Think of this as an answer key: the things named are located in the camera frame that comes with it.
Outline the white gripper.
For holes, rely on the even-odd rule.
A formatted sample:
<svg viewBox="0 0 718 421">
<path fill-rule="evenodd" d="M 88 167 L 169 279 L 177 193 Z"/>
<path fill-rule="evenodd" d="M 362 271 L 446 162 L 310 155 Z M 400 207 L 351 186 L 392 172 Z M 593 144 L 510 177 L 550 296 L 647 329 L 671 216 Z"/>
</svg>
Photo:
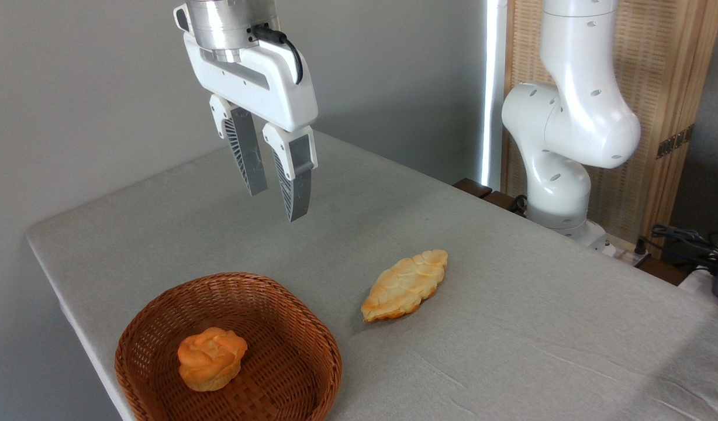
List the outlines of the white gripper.
<svg viewBox="0 0 718 421">
<path fill-rule="evenodd" d="M 216 130 L 230 146 L 250 195 L 267 189 L 252 114 L 264 119 L 286 215 L 292 223 L 310 206 L 318 167 L 311 123 L 318 106 L 305 59 L 281 32 L 275 5 L 180 5 L 191 67 L 210 96 Z"/>
</svg>

